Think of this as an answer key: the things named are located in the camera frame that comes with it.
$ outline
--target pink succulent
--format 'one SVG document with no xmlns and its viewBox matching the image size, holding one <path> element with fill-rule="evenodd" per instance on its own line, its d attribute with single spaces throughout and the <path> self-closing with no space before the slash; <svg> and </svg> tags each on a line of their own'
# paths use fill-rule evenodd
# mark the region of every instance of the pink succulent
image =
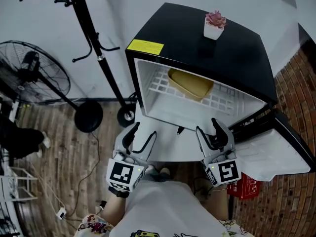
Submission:
<svg viewBox="0 0 316 237">
<path fill-rule="evenodd" d="M 226 25 L 226 18 L 222 17 L 221 13 L 216 10 L 215 13 L 210 12 L 206 14 L 206 23 L 211 26 L 224 29 L 224 26 Z"/>
</svg>

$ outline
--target person's arm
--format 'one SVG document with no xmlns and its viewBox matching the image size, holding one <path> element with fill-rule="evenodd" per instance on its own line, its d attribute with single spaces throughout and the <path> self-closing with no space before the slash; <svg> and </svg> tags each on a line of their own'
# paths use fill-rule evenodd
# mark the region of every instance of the person's arm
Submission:
<svg viewBox="0 0 316 237">
<path fill-rule="evenodd" d="M 100 217 L 113 226 L 116 226 L 125 214 L 125 202 L 125 198 L 111 194 L 104 210 L 100 213 Z"/>
<path fill-rule="evenodd" d="M 211 196 L 204 208 L 218 220 L 228 220 L 227 186 L 219 186 L 211 190 Z"/>
</svg>

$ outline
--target red box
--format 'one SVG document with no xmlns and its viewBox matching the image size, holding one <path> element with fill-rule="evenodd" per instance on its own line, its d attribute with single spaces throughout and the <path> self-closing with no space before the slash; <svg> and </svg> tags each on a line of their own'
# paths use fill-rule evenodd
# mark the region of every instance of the red box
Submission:
<svg viewBox="0 0 316 237">
<path fill-rule="evenodd" d="M 240 180 L 227 186 L 227 193 L 241 200 L 254 198 L 259 194 L 259 185 L 259 181 L 242 173 Z"/>
</svg>

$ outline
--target white wire rack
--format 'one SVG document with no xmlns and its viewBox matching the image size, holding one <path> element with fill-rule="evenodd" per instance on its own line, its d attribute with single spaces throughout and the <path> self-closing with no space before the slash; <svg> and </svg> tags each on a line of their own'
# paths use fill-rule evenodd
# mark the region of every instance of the white wire rack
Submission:
<svg viewBox="0 0 316 237">
<path fill-rule="evenodd" d="M 224 112 L 228 115 L 235 114 L 235 90 L 229 87 L 223 86 L 219 83 L 215 83 L 210 94 L 204 97 L 200 102 L 190 99 L 185 94 L 172 87 L 168 80 L 168 68 L 159 67 L 157 68 L 154 76 L 151 79 L 149 85 L 149 90 L 156 91 L 162 94 L 167 94 L 171 96 L 176 96 L 179 98 L 185 98 L 188 101 L 193 101 L 195 103 L 216 109 L 218 111 Z"/>
</svg>

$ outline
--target black coat stand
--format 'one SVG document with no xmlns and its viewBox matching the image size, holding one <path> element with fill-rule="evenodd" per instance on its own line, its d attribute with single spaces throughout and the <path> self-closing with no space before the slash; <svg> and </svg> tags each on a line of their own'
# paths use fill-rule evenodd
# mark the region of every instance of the black coat stand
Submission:
<svg viewBox="0 0 316 237">
<path fill-rule="evenodd" d="M 101 51 L 101 49 L 104 51 L 114 51 L 114 50 L 118 50 L 119 47 L 115 47 L 112 49 L 106 49 L 100 44 L 98 33 L 94 29 L 93 22 L 91 20 L 90 13 L 89 13 L 89 10 L 88 10 L 88 7 L 87 7 L 85 0 L 55 0 L 54 2 L 55 3 L 64 2 L 65 7 L 68 7 L 70 5 L 72 5 L 74 7 L 76 16 L 77 16 L 78 21 L 80 23 L 80 26 L 82 28 L 82 31 L 83 31 L 85 38 L 86 38 L 86 40 L 89 44 L 89 47 L 90 47 L 90 51 L 87 55 L 80 57 L 80 58 L 77 58 L 77 59 L 73 59 L 73 62 L 76 62 L 78 60 L 82 60 L 82 59 L 88 57 L 91 54 L 92 48 L 93 48 L 96 55 L 97 55 L 97 60 L 100 64 L 100 67 L 101 67 L 105 77 L 107 78 L 115 96 L 117 97 L 117 99 L 121 105 L 121 109 L 118 111 L 118 122 L 123 127 L 127 127 L 130 124 L 134 123 L 135 104 L 126 104 L 122 94 L 119 91 L 119 87 L 114 80 L 114 77 L 113 77 L 113 74 L 110 70 L 109 64 L 108 64 L 104 54 Z"/>
</svg>

